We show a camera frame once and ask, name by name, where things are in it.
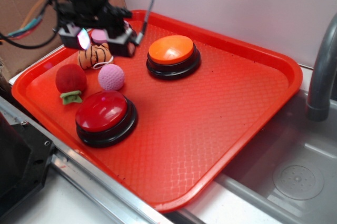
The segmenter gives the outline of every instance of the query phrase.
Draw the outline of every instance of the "gray faucet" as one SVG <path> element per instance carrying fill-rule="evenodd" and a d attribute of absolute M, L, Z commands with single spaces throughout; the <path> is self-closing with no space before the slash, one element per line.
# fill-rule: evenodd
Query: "gray faucet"
<path fill-rule="evenodd" d="M 308 119 L 324 121 L 329 114 L 330 98 L 337 90 L 337 14 L 325 32 L 311 77 L 305 113 Z"/>

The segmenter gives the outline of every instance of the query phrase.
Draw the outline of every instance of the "red plush strawberry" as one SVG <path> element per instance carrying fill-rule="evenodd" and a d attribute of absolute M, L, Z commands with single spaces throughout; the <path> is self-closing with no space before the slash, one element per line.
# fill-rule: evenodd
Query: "red plush strawberry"
<path fill-rule="evenodd" d="M 60 67 L 55 82 L 57 90 L 61 93 L 63 105 L 82 102 L 80 95 L 86 88 L 86 76 L 79 65 L 68 64 Z"/>

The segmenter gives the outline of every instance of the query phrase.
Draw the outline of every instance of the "orange tray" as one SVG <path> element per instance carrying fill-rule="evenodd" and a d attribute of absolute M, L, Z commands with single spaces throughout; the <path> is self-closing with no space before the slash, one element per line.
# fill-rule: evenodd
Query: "orange tray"
<path fill-rule="evenodd" d="M 145 11 L 128 20 L 140 31 Z M 159 80 L 146 68 L 147 51 L 168 35 L 192 39 L 201 66 L 180 80 Z M 75 63 L 61 48 L 24 72 L 13 96 L 53 135 L 160 212 L 194 198 L 298 91 L 302 72 L 291 58 L 223 35 L 151 14 L 132 58 L 117 57 L 125 72 L 120 92 L 138 111 L 135 130 L 119 144 L 91 148 L 76 134 L 81 104 L 62 105 L 57 70 Z M 101 91 L 97 70 L 86 70 L 82 98 Z"/>

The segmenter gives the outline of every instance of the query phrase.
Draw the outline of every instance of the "stainless steel sink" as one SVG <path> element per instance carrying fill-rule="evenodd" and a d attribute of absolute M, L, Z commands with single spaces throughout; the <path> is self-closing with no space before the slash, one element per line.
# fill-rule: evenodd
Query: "stainless steel sink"
<path fill-rule="evenodd" d="M 305 117 L 305 101 L 304 91 L 296 94 L 216 181 L 232 180 L 234 191 L 281 222 L 336 223 L 337 103 L 316 123 Z"/>

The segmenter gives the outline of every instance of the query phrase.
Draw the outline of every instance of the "orange button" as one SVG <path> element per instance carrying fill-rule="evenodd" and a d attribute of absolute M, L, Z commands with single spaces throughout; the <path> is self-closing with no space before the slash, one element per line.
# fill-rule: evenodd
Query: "orange button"
<path fill-rule="evenodd" d="M 155 41 L 149 48 L 148 54 L 151 60 L 161 65 L 173 65 L 180 63 L 194 51 L 192 40 L 186 36 L 166 36 Z"/>

